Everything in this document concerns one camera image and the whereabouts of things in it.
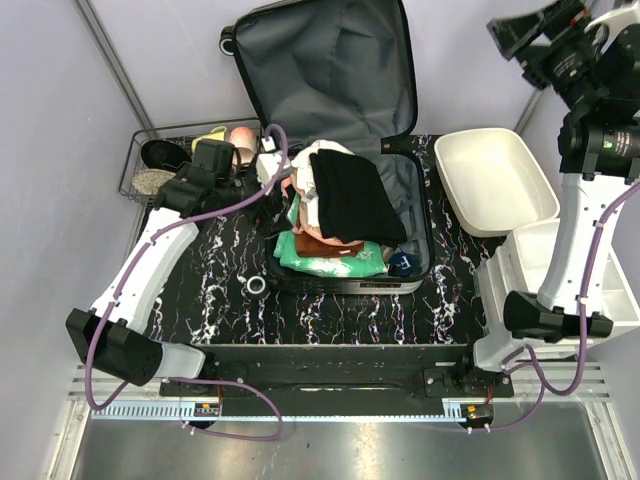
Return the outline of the brown towel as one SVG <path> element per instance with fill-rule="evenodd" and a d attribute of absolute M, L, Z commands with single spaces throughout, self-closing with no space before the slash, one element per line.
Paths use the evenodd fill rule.
<path fill-rule="evenodd" d="M 335 238 L 324 238 L 318 227 L 309 224 L 304 202 L 298 207 L 294 238 L 296 252 L 302 258 L 355 257 L 364 249 L 363 241 L 342 243 Z"/>

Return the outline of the black garment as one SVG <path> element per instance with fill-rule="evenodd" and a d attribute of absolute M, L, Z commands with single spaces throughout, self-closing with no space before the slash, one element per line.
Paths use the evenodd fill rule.
<path fill-rule="evenodd" d="M 318 196 L 319 228 L 343 244 L 370 241 L 397 247 L 407 241 L 376 166 L 360 156 L 331 149 L 310 155 Z"/>

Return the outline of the green tie-dye cloth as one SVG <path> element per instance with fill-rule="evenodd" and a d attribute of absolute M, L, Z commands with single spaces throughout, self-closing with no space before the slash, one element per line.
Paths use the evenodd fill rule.
<path fill-rule="evenodd" d="M 366 278 L 388 272 L 388 267 L 382 257 L 381 247 L 369 241 L 364 242 L 364 249 L 355 257 L 299 257 L 295 249 L 292 225 L 286 218 L 290 201 L 284 196 L 283 200 L 285 201 L 285 225 L 288 226 L 288 229 L 278 234 L 273 250 L 273 256 L 281 267 L 326 278 Z"/>

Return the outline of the space astronaut kids suitcase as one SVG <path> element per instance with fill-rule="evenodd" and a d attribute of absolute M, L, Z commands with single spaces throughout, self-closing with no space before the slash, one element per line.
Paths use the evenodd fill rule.
<path fill-rule="evenodd" d="M 309 294 L 404 295 L 415 292 L 434 261 L 423 169 L 402 148 L 417 121 L 409 25 L 399 1 L 279 1 L 223 28 L 220 50 L 235 62 L 262 124 L 281 125 L 296 152 L 333 140 L 370 160 L 406 228 L 405 278 L 322 278 L 279 263 L 264 244 L 278 290 Z"/>

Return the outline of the pink floral mesh pouch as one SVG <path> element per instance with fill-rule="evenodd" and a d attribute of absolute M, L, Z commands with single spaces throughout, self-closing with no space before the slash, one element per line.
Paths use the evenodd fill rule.
<path fill-rule="evenodd" d="M 299 195 L 297 193 L 297 190 L 294 188 L 292 181 L 289 178 L 281 182 L 281 192 L 282 192 L 282 195 L 287 200 L 290 201 L 290 207 L 286 214 L 286 218 L 291 223 L 292 231 L 294 233 L 300 234 L 304 232 L 310 237 L 314 238 L 315 240 L 327 245 L 334 246 L 334 247 L 349 247 L 349 246 L 358 244 L 358 242 L 342 243 L 339 239 L 335 237 L 324 238 L 321 235 L 321 231 L 318 227 L 313 227 L 308 224 L 308 220 L 305 218 L 305 216 L 303 219 L 300 219 L 299 218 L 299 213 L 300 213 Z"/>

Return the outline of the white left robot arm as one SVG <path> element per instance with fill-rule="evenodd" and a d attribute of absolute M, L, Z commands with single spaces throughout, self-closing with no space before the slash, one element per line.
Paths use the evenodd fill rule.
<path fill-rule="evenodd" d="M 75 308 L 66 329 L 84 363 L 84 385 L 94 372 L 144 386 L 156 378 L 181 378 L 196 396 L 215 386 L 205 353 L 189 344 L 145 336 L 147 319 L 162 287 L 203 222 L 255 206 L 274 190 L 289 165 L 288 142 L 270 144 L 247 166 L 236 165 L 237 148 L 201 140 L 191 161 L 158 190 L 146 228 L 114 280 L 87 310 Z"/>

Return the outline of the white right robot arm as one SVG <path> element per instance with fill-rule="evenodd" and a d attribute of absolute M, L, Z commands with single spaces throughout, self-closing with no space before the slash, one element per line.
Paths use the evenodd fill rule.
<path fill-rule="evenodd" d="M 567 106 L 558 136 L 559 229 L 536 293 L 510 292 L 502 320 L 475 342 L 473 361 L 454 384 L 476 396 L 525 347 L 610 336 L 602 283 L 617 217 L 639 189 L 639 5 L 629 1 L 592 17 L 581 1 L 489 21 L 500 54 L 524 79 L 552 88 Z"/>

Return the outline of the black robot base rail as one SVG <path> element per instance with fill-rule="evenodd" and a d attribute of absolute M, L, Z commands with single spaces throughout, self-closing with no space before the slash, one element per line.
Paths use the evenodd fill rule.
<path fill-rule="evenodd" d="M 514 396 L 511 379 L 483 373 L 466 345 L 214 345 L 204 379 L 244 382 L 264 393 L 402 392 L 422 398 Z"/>

